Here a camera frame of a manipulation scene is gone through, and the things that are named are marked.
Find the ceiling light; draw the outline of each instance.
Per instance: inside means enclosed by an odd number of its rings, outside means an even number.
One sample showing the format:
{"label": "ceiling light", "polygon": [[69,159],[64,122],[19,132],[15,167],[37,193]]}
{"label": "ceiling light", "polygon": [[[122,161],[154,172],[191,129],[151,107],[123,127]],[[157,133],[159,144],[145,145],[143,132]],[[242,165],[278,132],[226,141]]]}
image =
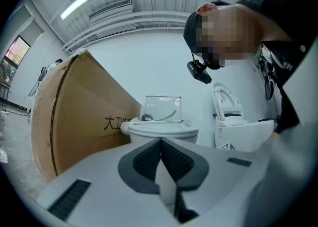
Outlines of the ceiling light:
{"label": "ceiling light", "polygon": [[73,4],[69,6],[62,14],[61,19],[64,20],[67,16],[71,14],[72,11],[74,11],[77,7],[85,3],[87,0],[76,0]]}

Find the camera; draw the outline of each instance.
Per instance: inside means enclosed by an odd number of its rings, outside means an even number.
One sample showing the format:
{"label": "camera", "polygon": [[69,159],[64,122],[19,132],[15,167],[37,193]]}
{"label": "camera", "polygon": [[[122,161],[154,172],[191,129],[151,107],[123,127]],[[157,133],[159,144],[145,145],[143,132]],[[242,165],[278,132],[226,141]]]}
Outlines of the camera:
{"label": "camera", "polygon": [[194,60],[194,61],[190,61],[187,67],[195,79],[205,84],[211,83],[212,79],[210,75],[207,73],[207,71],[205,70],[207,68],[205,64],[201,64],[198,60]]}

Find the air conditioner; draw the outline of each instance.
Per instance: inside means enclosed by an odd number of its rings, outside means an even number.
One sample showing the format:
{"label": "air conditioner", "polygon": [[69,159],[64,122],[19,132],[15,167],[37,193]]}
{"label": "air conditioner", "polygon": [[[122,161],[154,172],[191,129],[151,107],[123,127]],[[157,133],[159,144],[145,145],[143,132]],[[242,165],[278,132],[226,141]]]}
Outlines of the air conditioner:
{"label": "air conditioner", "polygon": [[91,13],[88,17],[88,20],[91,23],[100,21],[106,17],[112,16],[117,13],[132,13],[134,11],[133,0],[122,0],[116,3],[110,4],[101,8],[93,13]]}

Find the air vent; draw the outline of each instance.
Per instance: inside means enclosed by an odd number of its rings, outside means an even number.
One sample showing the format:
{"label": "air vent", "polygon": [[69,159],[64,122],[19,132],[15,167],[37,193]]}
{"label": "air vent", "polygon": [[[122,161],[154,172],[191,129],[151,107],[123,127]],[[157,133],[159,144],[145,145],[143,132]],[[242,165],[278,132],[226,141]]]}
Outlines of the air vent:
{"label": "air vent", "polygon": [[102,18],[111,16],[116,13],[120,13],[123,11],[131,10],[133,12],[133,0],[123,0],[119,1],[110,5],[107,5],[106,7],[99,9],[92,14],[89,15],[88,20],[91,23],[94,23]]}
{"label": "air vent", "polygon": [[84,180],[76,180],[62,196],[49,208],[49,212],[57,218],[65,221],[84,193],[90,186],[90,182]]}
{"label": "air vent", "polygon": [[89,42],[91,42],[91,41],[94,41],[94,40],[96,40],[96,39],[98,39],[98,35],[97,34],[93,34],[92,36],[90,36],[90,37],[88,37],[88,41]]}
{"label": "air vent", "polygon": [[227,159],[227,161],[234,164],[241,165],[241,166],[245,166],[245,167],[250,167],[250,165],[252,164],[251,161],[242,160],[242,159],[238,159],[234,157],[230,157],[229,159]]}

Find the smart toilet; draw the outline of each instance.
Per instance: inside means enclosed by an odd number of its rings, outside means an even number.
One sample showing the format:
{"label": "smart toilet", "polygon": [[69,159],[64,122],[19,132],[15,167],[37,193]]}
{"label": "smart toilet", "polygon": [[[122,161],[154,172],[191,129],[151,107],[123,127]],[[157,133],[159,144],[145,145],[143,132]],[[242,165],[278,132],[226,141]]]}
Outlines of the smart toilet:
{"label": "smart toilet", "polygon": [[[145,116],[150,121],[130,122],[131,143],[145,144],[156,137],[172,137],[185,143],[196,143],[199,129],[181,121],[181,96],[147,95]],[[176,184],[163,162],[157,167],[155,183],[160,186],[160,198],[165,205],[175,202]]]}
{"label": "smart toilet", "polygon": [[274,121],[249,123],[244,119],[239,99],[221,83],[213,84],[216,148],[253,152],[274,131]]}

